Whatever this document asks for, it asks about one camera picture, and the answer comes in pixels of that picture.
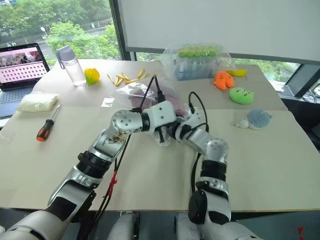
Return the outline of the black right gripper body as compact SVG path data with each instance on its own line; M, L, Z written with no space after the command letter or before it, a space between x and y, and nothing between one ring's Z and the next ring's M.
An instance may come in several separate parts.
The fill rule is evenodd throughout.
M179 126L179 123L177 121L167 124L167 133L171 138L176 137L176 130L178 126Z

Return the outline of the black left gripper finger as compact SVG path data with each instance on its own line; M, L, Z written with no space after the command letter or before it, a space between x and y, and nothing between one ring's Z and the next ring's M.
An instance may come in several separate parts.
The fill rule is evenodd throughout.
M156 135L157 135L157 143L160 146L166 146L167 145L167 140L166 140L166 134L163 133L162 130L158 130L156 131Z

